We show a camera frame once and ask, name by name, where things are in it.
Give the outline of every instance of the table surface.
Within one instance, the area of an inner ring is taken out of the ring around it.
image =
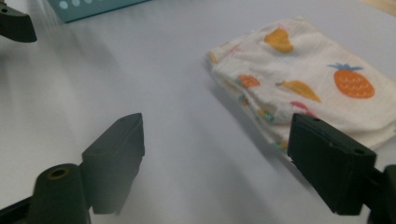
[[[365,223],[334,215],[211,78],[206,53],[273,21],[303,16],[396,79],[396,18],[358,0],[152,0],[61,23],[44,0],[12,0],[38,41],[0,38],[0,208],[141,112],[143,159],[120,216],[92,223]],[[376,167],[396,161],[396,139]]]

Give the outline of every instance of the yellow fruit print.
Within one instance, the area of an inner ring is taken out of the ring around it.
[[[266,35],[264,42],[281,53],[289,53],[294,50],[294,46],[289,41],[289,34],[283,27],[279,27],[271,34]]]
[[[351,67],[349,64],[330,64],[338,69],[334,73],[334,82],[338,90],[346,96],[357,99],[368,99],[374,96],[375,89],[366,77],[355,72],[362,67]]]
[[[307,99],[320,102],[320,98],[314,93],[314,91],[312,91],[312,89],[308,85],[306,85],[302,81],[283,81],[281,83],[276,83],[276,85],[286,87]]]
[[[238,79],[244,88],[260,86],[260,81],[251,75],[240,75],[238,76]]]

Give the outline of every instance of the folded cloth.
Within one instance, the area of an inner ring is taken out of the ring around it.
[[[208,53],[212,75],[262,135],[286,149],[293,113],[375,149],[396,134],[396,82],[302,18],[270,24]]]

